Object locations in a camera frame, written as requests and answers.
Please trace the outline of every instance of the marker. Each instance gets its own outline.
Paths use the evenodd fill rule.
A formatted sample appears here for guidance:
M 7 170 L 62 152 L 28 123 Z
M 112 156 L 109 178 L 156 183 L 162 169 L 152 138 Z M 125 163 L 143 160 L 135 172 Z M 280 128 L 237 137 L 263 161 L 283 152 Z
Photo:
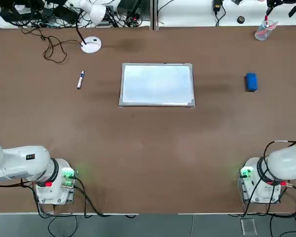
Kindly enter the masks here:
M 264 16 L 264 23 L 265 23 L 265 26 L 268 28 L 268 16 L 267 15 L 265 15 Z
M 80 77 L 79 77 L 79 81 L 78 81 L 78 85 L 77 85 L 78 90 L 81 89 L 83 78 L 84 78 L 84 70 L 81 72 Z

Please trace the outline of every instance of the plastic cup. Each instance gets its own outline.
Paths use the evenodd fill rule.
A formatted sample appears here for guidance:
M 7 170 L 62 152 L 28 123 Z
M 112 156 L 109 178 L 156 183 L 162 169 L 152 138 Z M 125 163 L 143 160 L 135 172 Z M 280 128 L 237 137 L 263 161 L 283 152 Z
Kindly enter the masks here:
M 276 28 L 276 25 L 277 23 L 271 20 L 262 21 L 262 24 L 255 32 L 256 39 L 260 41 L 266 40 L 271 32 Z

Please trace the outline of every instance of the blue eraser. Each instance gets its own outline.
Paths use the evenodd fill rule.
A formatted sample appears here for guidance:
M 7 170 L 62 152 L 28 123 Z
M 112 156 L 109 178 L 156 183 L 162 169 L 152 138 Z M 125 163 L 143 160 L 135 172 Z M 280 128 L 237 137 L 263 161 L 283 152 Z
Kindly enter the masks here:
M 247 75 L 246 75 L 246 89 L 247 89 L 247 91 L 256 91 L 258 89 L 257 74 L 247 73 Z

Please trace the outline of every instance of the power adapter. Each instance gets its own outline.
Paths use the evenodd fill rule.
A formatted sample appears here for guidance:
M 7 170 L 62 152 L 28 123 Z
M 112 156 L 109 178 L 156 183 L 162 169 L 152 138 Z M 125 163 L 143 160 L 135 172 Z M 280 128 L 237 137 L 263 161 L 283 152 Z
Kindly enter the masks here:
M 213 11 L 215 14 L 220 11 L 222 6 L 222 0 L 213 0 Z

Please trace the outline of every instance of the bottle cap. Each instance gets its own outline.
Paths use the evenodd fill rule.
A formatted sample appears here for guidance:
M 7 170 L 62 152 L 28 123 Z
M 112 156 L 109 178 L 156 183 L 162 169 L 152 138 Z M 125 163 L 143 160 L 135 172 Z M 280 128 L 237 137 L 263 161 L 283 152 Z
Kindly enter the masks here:
M 239 24 L 243 24 L 243 23 L 245 22 L 245 18 L 244 18 L 243 16 L 238 16 L 238 18 L 237 18 L 237 22 L 238 22 Z

